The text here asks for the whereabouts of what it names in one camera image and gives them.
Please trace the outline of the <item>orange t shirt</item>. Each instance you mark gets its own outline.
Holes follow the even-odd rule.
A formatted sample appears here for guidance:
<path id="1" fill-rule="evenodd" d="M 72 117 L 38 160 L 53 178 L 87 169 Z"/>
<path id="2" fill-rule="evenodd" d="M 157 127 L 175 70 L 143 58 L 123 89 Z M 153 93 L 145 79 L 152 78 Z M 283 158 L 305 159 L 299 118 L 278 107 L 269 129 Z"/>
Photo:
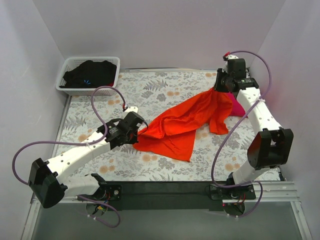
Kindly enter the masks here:
<path id="1" fill-rule="evenodd" d="M 209 89 L 166 110 L 139 132 L 133 148 L 179 161 L 190 161 L 196 131 L 204 124 L 216 135 L 229 132 L 225 119 L 233 108 L 226 93 Z"/>

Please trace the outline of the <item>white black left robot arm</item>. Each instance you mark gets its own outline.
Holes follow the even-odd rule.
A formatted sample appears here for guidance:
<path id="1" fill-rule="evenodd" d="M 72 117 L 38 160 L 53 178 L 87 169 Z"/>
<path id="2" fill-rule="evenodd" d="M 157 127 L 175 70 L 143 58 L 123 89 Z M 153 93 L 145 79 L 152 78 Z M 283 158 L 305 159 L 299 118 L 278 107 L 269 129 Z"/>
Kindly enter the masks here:
<path id="1" fill-rule="evenodd" d="M 97 173 L 75 177 L 73 173 L 94 158 L 122 145 L 133 145 L 138 141 L 138 129 L 144 118 L 136 106 L 129 107 L 123 118 L 116 118 L 100 126 L 83 143 L 68 151 L 43 161 L 36 159 L 30 169 L 28 185 L 43 208 L 51 208 L 63 198 L 83 195 L 102 201 L 112 189 Z"/>

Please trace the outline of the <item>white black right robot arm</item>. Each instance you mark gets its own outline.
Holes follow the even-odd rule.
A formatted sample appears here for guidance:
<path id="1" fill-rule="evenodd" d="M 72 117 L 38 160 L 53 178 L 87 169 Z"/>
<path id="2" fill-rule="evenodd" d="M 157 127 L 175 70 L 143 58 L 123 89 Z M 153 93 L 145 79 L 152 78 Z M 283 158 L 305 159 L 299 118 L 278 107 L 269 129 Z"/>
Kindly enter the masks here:
<path id="1" fill-rule="evenodd" d="M 254 199 L 252 182 L 270 169 L 287 163 L 294 134 L 271 114 L 258 83 L 247 73 L 245 60 L 231 54 L 223 59 L 225 65 L 217 70 L 214 88 L 234 95 L 245 110 L 255 137 L 247 150 L 245 163 L 226 180 L 227 188 L 212 186 L 210 191 L 215 199 L 244 196 Z"/>

